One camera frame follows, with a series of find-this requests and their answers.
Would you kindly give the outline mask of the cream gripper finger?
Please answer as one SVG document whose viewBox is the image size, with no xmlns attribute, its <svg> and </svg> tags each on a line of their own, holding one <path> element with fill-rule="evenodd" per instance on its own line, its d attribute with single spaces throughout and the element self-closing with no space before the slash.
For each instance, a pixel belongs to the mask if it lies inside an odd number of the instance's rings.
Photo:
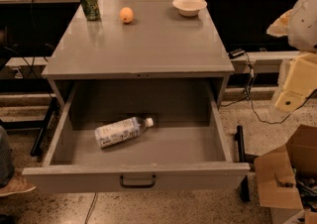
<svg viewBox="0 0 317 224">
<path fill-rule="evenodd" d="M 266 33 L 273 37 L 288 37 L 289 36 L 289 20 L 292 10 L 288 10 L 277 18 L 266 30 Z"/>
<path fill-rule="evenodd" d="M 317 89 L 317 55 L 300 53 L 289 63 L 286 79 L 281 85 L 273 107 L 292 113 Z"/>
</svg>

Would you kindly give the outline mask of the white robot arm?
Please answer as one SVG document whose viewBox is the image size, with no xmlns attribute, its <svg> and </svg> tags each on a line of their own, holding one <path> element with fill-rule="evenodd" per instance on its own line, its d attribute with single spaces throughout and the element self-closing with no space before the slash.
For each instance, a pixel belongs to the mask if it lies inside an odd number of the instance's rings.
<svg viewBox="0 0 317 224">
<path fill-rule="evenodd" d="M 298 0 L 266 32 L 287 36 L 288 43 L 299 50 L 273 104 L 279 112 L 292 113 L 317 89 L 317 0 Z"/>
</svg>

